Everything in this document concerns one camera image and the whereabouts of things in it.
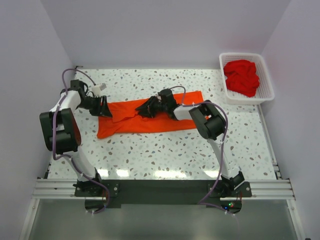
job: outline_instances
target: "white wall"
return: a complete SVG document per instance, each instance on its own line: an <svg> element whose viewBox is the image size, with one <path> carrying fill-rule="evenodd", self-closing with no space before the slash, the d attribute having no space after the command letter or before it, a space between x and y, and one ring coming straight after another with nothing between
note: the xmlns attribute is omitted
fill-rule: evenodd
<svg viewBox="0 0 320 240"><path fill-rule="evenodd" d="M16 240L49 162L39 114L72 64L39 0L1 1L0 33L0 239Z"/></svg>
<svg viewBox="0 0 320 240"><path fill-rule="evenodd" d="M218 68L261 53L290 0L42 0L76 65Z"/></svg>
<svg viewBox="0 0 320 240"><path fill-rule="evenodd" d="M263 112L312 240L320 239L319 9L319 0L292 0L263 51L275 90Z"/></svg>

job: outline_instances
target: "laundry basket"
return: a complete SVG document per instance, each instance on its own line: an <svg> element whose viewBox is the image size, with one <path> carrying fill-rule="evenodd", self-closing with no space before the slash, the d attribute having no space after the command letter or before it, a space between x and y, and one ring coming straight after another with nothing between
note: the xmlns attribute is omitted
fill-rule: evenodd
<svg viewBox="0 0 320 240"><path fill-rule="evenodd" d="M219 60L226 102L228 104L257 105L263 103L264 101L270 101L275 98L275 93L272 88L266 63L261 55L255 53L227 52L221 53ZM228 62L236 60L248 60L252 63L255 63L256 74L259 77L260 86L256 90L256 94L253 97L247 97L241 93L227 89L227 77L225 76L224 67Z"/></svg>

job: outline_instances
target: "table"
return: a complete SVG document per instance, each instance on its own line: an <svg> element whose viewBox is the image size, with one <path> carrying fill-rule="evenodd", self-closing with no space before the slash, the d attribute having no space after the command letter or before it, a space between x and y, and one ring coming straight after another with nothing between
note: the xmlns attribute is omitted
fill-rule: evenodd
<svg viewBox="0 0 320 240"><path fill-rule="evenodd" d="M220 105L228 115L227 141L246 180L275 180L271 146L256 105L229 105L220 70L210 69L81 69L111 102L146 99L176 85L187 92L201 91L203 99ZM92 83L81 73L75 79ZM74 113L82 149L103 179L215 179L219 165L212 148L196 129L162 133L115 134L97 139L98 118L88 110ZM69 164L53 161L48 179L76 179Z"/></svg>

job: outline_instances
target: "tabletop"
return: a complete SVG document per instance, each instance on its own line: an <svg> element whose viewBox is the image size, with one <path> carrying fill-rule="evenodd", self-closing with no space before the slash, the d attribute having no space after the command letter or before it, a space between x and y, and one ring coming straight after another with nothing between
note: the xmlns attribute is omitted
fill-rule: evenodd
<svg viewBox="0 0 320 240"><path fill-rule="evenodd" d="M275 180L272 156L256 105L226 103L220 70L210 69L81 69L97 84L108 103L147 99L164 88L184 86L187 92L201 91L204 100L221 106L228 115L228 148L246 180ZM74 79L92 83L81 73ZM97 138L98 118L77 109L74 117L82 137L82 149L103 179L217 178L218 160L196 129L159 133L122 133ZM51 160L49 179L76 179L62 159Z"/></svg>

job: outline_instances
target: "red cloth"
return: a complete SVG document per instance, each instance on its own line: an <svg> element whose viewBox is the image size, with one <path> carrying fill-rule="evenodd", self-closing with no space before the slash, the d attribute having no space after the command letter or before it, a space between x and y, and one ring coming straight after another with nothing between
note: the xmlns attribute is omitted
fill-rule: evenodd
<svg viewBox="0 0 320 240"><path fill-rule="evenodd" d="M228 62L224 68L226 88L237 93L254 97L259 87L259 77L256 75L256 64L247 60Z"/></svg>
<svg viewBox="0 0 320 240"><path fill-rule="evenodd" d="M174 94L173 96L178 104L181 103L182 93ZM113 117L99 117L98 139L112 136L115 133L161 133L196 128L194 121L173 120L165 112L157 113L154 118L138 115L135 109L147 100L140 99L108 103ZM201 103L203 101L201 91L187 92L184 97L185 104L192 104L193 102Z"/></svg>

